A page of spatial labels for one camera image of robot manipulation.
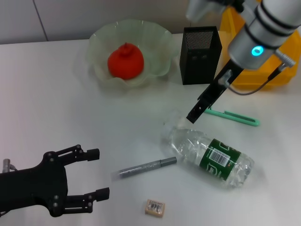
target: red fruit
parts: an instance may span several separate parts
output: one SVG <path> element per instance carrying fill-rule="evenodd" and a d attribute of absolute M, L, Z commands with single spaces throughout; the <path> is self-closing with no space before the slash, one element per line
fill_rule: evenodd
<path fill-rule="evenodd" d="M 144 59 L 140 49 L 125 43 L 112 52 L 108 58 L 108 68 L 112 76 L 124 80 L 138 76 L 144 67 Z"/>

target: glowing blue light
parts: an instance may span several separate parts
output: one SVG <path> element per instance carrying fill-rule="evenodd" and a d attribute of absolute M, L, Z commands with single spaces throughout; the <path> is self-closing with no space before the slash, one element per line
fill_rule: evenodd
<path fill-rule="evenodd" d="M 260 56 L 264 51 L 264 48 L 262 46 L 255 46 L 253 49 L 252 49 L 252 55 L 253 56 Z"/>

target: black mesh pen holder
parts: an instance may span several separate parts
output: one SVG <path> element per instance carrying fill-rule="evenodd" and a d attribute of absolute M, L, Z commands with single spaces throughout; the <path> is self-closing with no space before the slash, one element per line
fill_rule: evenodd
<path fill-rule="evenodd" d="M 185 27 L 180 57 L 183 85 L 211 83 L 221 51 L 215 26 Z"/>

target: barcode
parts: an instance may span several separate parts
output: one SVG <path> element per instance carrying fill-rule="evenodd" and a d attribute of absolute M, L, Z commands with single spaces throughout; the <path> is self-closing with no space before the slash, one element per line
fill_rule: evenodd
<path fill-rule="evenodd" d="M 214 148 L 209 156 L 209 159 L 225 167 L 230 159 L 230 156 Z"/>
<path fill-rule="evenodd" d="M 157 213 L 160 213 L 162 211 L 161 210 L 162 206 L 163 206 L 162 203 L 150 201 L 148 209 L 151 210 L 151 211 L 156 211 Z"/>

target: gray marker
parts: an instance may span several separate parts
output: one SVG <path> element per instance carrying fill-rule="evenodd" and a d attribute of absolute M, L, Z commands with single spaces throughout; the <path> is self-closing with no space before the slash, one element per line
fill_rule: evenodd
<path fill-rule="evenodd" d="M 156 170 L 164 166 L 172 165 L 177 163 L 177 158 L 172 157 L 163 160 L 152 161 L 139 166 L 133 166 L 130 168 L 119 170 L 112 174 L 112 180 L 127 178 L 139 173 L 144 173 L 151 170 Z"/>

